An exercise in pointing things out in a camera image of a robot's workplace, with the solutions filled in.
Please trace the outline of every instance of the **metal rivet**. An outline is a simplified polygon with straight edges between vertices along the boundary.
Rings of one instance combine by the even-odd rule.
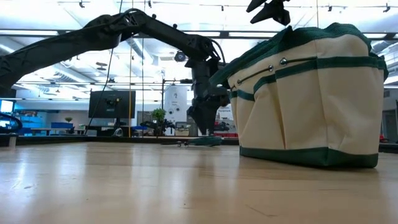
[[[279,63],[281,65],[287,65],[287,59],[286,58],[282,58]]]

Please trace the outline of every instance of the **cream canvas bag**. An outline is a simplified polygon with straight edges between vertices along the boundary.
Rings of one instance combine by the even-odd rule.
[[[307,166],[375,167],[383,58],[349,24],[284,29],[210,80],[228,79],[242,156]]]

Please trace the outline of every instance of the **desk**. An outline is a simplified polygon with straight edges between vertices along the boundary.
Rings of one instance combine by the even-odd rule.
[[[327,170],[241,157],[238,146],[17,148],[0,152],[2,224],[398,223],[395,154],[376,169]]]
[[[49,136],[50,131],[69,131],[70,128],[31,128],[32,130],[32,135],[35,136],[37,132],[42,132],[45,131],[45,135]],[[85,130],[84,129],[75,129],[75,132],[77,134],[84,134]]]

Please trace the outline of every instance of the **green trim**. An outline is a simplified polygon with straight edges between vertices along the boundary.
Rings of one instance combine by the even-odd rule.
[[[383,58],[380,57],[331,57],[318,58],[308,62],[283,68],[275,71],[275,75],[260,78],[253,86],[253,92],[256,93],[260,87],[265,84],[276,82],[277,79],[285,78],[291,75],[300,74],[310,70],[323,68],[354,68],[354,67],[371,67],[384,70],[384,80],[388,77],[388,70]]]
[[[238,91],[232,91],[229,94],[230,98],[235,98],[235,97],[239,97],[242,98],[244,100],[248,100],[248,101],[254,101],[254,95],[251,93],[247,93],[245,91],[242,90],[238,90]]]
[[[316,167],[363,167],[377,166],[379,154],[354,155],[328,147],[312,149],[253,149],[240,147],[240,155],[288,164]]]
[[[216,72],[210,79],[211,85],[223,83],[229,76],[237,71],[248,68],[260,60],[278,54],[288,49],[298,47],[313,40],[324,38],[337,38],[346,34],[359,37],[371,51],[371,41],[366,38],[354,25],[333,23],[325,29],[317,27],[304,27],[293,30],[291,26],[280,31],[268,41],[263,41],[248,50],[239,58],[233,60],[224,69]]]

